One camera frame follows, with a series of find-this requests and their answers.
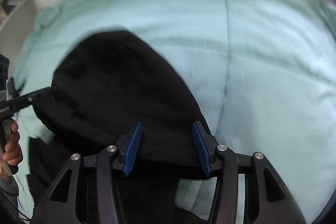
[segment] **human hand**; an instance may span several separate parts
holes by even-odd
[[[18,143],[20,133],[17,130],[17,122],[13,120],[11,124],[11,134],[5,145],[5,151],[2,156],[3,160],[10,165],[18,165],[23,160],[22,150]],[[2,164],[0,164],[0,179],[5,181],[11,180],[11,177],[8,176]]]

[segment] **black handle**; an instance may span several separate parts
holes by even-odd
[[[8,167],[10,171],[12,172],[12,175],[15,175],[19,171],[19,167],[17,165],[8,164]]]
[[[3,152],[5,152],[5,145],[7,144],[5,131],[2,125],[2,121],[0,121],[0,146]],[[10,165],[8,164],[9,169],[11,170],[12,174],[16,174],[19,171],[19,168],[17,165]]]

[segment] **light green comforter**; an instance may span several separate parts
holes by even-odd
[[[336,12],[318,0],[66,0],[40,12],[15,72],[23,92],[50,85],[53,70],[89,34],[126,28],[184,79],[217,140],[263,152],[311,223],[336,188]],[[24,136],[50,132],[31,108]],[[20,164],[20,204],[33,201]],[[214,180],[182,181],[176,203],[206,219]],[[238,220],[243,195],[239,193]]]

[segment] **black gripper frame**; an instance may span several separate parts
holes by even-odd
[[[235,224],[238,174],[245,174],[244,224],[305,224],[293,196],[262,153],[252,156],[218,146],[200,122],[193,124],[193,139],[203,171],[217,177],[208,224]]]
[[[82,157],[73,154],[63,165],[35,207],[31,224],[85,224],[89,219],[88,182],[84,173],[96,173],[96,200],[100,224],[126,224],[117,187],[117,178],[132,171],[142,136],[135,122],[116,145],[100,153]]]
[[[236,154],[218,146],[200,122],[192,135],[202,170],[217,177],[208,224],[235,224],[238,174],[245,174],[244,224],[305,224],[305,219],[274,167],[261,153]],[[117,177],[127,177],[133,168],[141,139],[141,123],[136,122],[115,146],[97,155],[72,155],[36,206],[31,224],[88,223],[86,170],[96,173],[96,200],[100,224],[126,224],[117,187]]]

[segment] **metal screw head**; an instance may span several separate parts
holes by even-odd
[[[81,157],[81,155],[76,153],[76,154],[73,154],[73,155],[71,156],[71,159],[72,159],[72,160],[78,160],[80,157]]]
[[[257,152],[254,154],[254,156],[258,159],[258,160],[262,160],[264,158],[264,155],[260,152]]]
[[[114,152],[116,151],[117,147],[115,145],[110,145],[108,148],[107,148],[107,151],[108,152]]]
[[[225,152],[227,150],[227,146],[223,145],[223,144],[220,144],[220,145],[217,146],[217,149],[221,152]]]

